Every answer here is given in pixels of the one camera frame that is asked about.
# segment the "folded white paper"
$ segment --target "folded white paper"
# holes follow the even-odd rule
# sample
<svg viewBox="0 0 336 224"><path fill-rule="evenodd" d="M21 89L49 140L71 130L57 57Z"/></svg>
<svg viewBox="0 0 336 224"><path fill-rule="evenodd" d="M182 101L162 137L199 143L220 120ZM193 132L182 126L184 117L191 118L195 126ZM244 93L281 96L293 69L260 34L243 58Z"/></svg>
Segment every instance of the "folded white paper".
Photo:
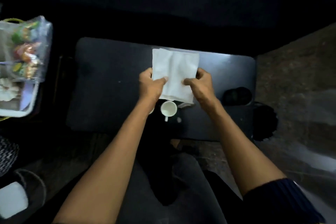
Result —
<svg viewBox="0 0 336 224"><path fill-rule="evenodd" d="M190 86L185 86L185 78L195 78L200 55L198 53L174 52L166 49L153 49L152 79L168 76L169 80L162 90L160 99L193 103Z"/></svg>

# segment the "cup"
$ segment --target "cup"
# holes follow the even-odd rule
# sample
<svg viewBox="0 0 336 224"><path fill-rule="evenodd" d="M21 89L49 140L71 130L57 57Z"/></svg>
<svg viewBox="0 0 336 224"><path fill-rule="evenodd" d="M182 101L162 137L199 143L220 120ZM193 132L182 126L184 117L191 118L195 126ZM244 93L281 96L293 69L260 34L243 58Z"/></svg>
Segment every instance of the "cup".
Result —
<svg viewBox="0 0 336 224"><path fill-rule="evenodd" d="M174 116L177 112L177 105L173 101L166 101L161 105L161 113L165 116L165 121L168 117Z"/></svg>

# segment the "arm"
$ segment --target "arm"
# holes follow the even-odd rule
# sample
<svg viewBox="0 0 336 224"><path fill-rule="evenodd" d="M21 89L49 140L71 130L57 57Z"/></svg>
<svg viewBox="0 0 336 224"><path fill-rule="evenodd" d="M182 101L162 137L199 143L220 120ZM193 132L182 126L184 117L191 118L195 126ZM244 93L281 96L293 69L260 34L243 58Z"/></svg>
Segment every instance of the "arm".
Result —
<svg viewBox="0 0 336 224"><path fill-rule="evenodd" d="M216 98L211 74L199 68L197 78L185 79L220 133L221 144L242 195L286 176L244 135Z"/></svg>
<svg viewBox="0 0 336 224"><path fill-rule="evenodd" d="M139 76L140 98L106 150L70 192L54 223L115 223L149 112L167 78L152 81L152 68Z"/></svg>

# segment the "person's right hand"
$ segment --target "person's right hand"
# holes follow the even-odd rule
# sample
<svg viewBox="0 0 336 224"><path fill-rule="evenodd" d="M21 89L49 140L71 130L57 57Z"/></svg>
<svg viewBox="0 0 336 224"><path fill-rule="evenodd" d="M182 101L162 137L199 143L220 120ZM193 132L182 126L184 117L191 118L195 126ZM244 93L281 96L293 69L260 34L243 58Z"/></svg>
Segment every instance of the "person's right hand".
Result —
<svg viewBox="0 0 336 224"><path fill-rule="evenodd" d="M216 96L210 73L198 68L196 78L186 78L183 80L183 84L191 87L195 98L205 111L208 111L214 105Z"/></svg>

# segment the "black and white patterned object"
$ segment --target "black and white patterned object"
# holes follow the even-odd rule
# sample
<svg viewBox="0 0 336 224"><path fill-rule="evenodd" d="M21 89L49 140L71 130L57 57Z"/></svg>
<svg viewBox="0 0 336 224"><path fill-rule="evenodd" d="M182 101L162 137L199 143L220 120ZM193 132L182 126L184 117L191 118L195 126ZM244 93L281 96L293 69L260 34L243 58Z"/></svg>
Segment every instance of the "black and white patterned object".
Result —
<svg viewBox="0 0 336 224"><path fill-rule="evenodd" d="M0 177L11 168L18 157L19 146L0 136Z"/></svg>

